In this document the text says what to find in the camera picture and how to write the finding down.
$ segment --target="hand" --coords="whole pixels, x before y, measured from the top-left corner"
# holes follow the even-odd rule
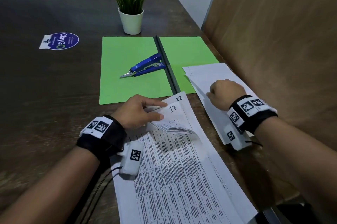
[[[112,117],[125,129],[139,128],[148,122],[159,121],[164,118],[162,114],[158,114],[154,111],[146,113],[144,111],[146,105],[166,107],[167,103],[136,94],[120,106],[116,112],[112,114]]]
[[[211,85],[211,92],[206,93],[211,103],[220,110],[228,111],[231,104],[246,95],[245,89],[234,81],[217,80]]]

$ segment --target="white plant pot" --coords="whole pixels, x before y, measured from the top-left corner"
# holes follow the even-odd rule
[[[122,13],[119,8],[118,12],[126,34],[137,35],[141,32],[141,21],[143,19],[144,10],[142,13],[135,15]]]

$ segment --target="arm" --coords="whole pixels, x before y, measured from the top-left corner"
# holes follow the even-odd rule
[[[140,95],[131,97],[112,115],[124,128],[137,128],[164,118],[156,112],[146,113],[145,105],[158,107],[166,103]],[[27,190],[1,216],[1,224],[64,223],[99,166],[90,151],[71,150],[37,184]]]
[[[215,107],[227,111],[246,92],[227,79],[212,84],[207,95]],[[264,120],[255,135],[308,202],[336,214],[337,152],[278,117]]]

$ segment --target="left hand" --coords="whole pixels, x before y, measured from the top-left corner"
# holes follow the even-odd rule
[[[120,106],[116,112],[112,114],[112,117],[125,129],[139,128],[148,122],[159,121],[164,118],[162,114],[158,114],[154,111],[146,113],[144,111],[146,105],[166,107],[167,103],[136,94]]]

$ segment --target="brown partition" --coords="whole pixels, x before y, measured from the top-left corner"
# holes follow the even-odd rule
[[[337,150],[337,0],[213,0],[202,30],[282,119]]]

